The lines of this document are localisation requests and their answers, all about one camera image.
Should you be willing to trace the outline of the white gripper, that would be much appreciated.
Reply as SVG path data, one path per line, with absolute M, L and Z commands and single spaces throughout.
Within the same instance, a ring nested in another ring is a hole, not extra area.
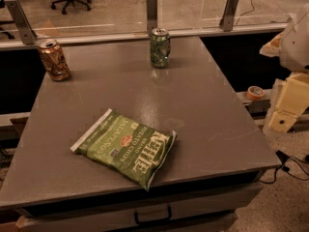
M 283 83 L 276 108 L 268 126 L 272 131 L 286 133 L 309 107 L 309 74 L 294 73 Z

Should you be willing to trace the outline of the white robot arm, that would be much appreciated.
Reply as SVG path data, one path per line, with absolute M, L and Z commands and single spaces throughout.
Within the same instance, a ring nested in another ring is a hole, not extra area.
M 280 65 L 291 72 L 282 82 L 276 103 L 271 105 L 268 127 L 287 132 L 309 107 L 309 4 L 292 17 L 283 32 L 264 44 L 260 53 L 278 57 Z

